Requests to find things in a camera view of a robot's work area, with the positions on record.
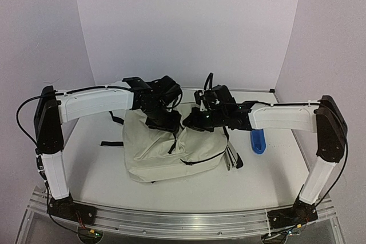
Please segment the silver black stapler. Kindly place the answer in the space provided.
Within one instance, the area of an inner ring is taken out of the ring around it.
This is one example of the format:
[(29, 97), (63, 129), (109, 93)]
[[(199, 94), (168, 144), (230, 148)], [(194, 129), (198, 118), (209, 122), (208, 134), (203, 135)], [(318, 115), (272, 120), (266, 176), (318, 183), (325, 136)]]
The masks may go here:
[(226, 148), (224, 161), (227, 171), (231, 171), (232, 169), (241, 169), (244, 167), (244, 162), (242, 161), (239, 153), (231, 146)]

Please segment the blue pencil case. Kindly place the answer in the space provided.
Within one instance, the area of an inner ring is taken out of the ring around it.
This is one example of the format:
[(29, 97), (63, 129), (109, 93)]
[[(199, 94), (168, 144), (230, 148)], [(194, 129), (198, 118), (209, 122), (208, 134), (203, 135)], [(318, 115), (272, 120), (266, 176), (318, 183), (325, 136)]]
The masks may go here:
[(252, 130), (250, 132), (250, 142), (254, 153), (263, 154), (266, 150), (264, 130)]

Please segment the cream canvas backpack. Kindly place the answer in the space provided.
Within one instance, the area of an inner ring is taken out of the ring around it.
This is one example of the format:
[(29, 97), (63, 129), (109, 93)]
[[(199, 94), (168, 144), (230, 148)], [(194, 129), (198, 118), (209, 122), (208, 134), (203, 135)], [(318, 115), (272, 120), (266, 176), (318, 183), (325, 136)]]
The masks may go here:
[(137, 182), (153, 183), (202, 173), (218, 166), (229, 144), (225, 128), (212, 133), (180, 129), (178, 134), (147, 127), (140, 110), (127, 111), (119, 121), (121, 141), (103, 141), (101, 146), (122, 147), (125, 167)]

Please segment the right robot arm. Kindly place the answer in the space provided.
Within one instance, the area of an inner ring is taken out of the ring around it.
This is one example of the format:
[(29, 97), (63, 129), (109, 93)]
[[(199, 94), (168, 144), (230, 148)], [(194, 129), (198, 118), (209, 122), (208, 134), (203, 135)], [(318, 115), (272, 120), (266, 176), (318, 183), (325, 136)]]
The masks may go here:
[(305, 159), (309, 173), (299, 201), (319, 204), (332, 190), (328, 181), (335, 167), (346, 164), (348, 126), (335, 100), (325, 95), (305, 102), (238, 102), (225, 85), (213, 84), (209, 73), (202, 89), (194, 92), (196, 106), (184, 119), (184, 126), (212, 132), (219, 127), (238, 131), (291, 131)]

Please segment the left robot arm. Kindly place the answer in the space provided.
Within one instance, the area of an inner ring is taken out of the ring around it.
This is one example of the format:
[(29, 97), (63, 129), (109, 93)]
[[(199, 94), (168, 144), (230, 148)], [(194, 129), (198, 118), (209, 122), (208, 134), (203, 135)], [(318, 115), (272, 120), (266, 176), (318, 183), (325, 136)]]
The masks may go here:
[(150, 82), (140, 77), (72, 90), (56, 90), (52, 85), (40, 95), (23, 101), (17, 108), (19, 129), (35, 145), (37, 169), (47, 191), (55, 199), (55, 209), (64, 217), (77, 213), (69, 199), (63, 151), (80, 118), (119, 110), (141, 110), (147, 126), (177, 134), (181, 116), (175, 108), (183, 97), (181, 86), (169, 76)]

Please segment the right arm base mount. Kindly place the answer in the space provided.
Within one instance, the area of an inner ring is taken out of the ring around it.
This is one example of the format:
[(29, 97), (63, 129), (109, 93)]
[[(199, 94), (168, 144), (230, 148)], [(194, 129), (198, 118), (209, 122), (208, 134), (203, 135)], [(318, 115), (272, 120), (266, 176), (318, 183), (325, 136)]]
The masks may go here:
[(271, 210), (267, 213), (271, 229), (284, 229), (297, 225), (305, 225), (308, 222), (316, 221), (318, 214), (316, 204), (306, 203), (298, 195), (291, 207)]

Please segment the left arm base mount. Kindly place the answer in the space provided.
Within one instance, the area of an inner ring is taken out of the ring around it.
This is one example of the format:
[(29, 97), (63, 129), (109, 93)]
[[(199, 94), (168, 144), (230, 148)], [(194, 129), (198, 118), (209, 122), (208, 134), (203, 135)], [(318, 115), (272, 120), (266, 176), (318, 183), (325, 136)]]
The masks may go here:
[(67, 197), (55, 199), (51, 197), (47, 202), (47, 212), (52, 217), (78, 222), (81, 226), (93, 225), (97, 208), (76, 202), (69, 193)]

